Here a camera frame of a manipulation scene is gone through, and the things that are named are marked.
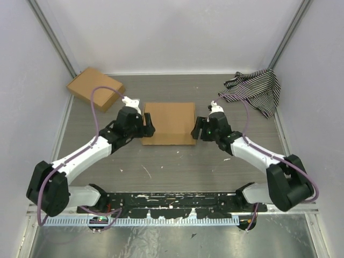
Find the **brown cardboard box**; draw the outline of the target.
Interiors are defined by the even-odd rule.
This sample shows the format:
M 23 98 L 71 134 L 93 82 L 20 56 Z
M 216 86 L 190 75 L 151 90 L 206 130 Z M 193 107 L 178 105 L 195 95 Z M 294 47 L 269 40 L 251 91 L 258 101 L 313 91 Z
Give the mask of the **brown cardboard box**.
M 71 94 L 89 104 L 91 103 L 91 93 L 97 87 L 109 87 L 120 93 L 105 88 L 95 91 L 94 106 L 102 112 L 106 112 L 115 101 L 121 99 L 121 95 L 124 95 L 125 92 L 125 87 L 121 82 L 91 67 L 81 72 L 67 85 Z
M 155 132 L 142 138 L 150 145 L 195 145 L 191 136 L 196 121 L 195 103 L 146 103 L 144 112 L 151 116 Z

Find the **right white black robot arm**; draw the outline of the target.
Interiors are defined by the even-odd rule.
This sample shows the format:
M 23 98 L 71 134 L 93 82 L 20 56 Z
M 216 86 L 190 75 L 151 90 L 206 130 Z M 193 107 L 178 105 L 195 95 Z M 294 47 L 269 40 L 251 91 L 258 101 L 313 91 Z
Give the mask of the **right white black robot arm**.
M 285 212 L 316 195 L 298 156 L 279 155 L 254 144 L 243 133 L 231 129 L 223 112 L 197 117 L 191 136 L 215 142 L 220 150 L 265 174 L 265 184 L 248 183 L 236 190 L 236 205 L 242 212 L 250 211 L 258 203 L 273 204 Z

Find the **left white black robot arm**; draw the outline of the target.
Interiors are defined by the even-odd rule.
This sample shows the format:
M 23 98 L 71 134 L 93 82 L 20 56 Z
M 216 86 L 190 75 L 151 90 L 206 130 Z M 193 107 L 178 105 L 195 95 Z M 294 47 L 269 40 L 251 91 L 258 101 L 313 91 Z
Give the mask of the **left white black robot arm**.
M 129 106 L 121 108 L 113 120 L 83 147 L 52 163 L 39 162 L 30 180 L 26 197 L 38 212 L 49 217 L 68 207 L 88 207 L 96 213 L 109 206 L 109 196 L 95 184 L 73 187 L 71 182 L 96 162 L 104 159 L 134 138 L 152 137 L 155 128 L 150 113 L 140 114 Z

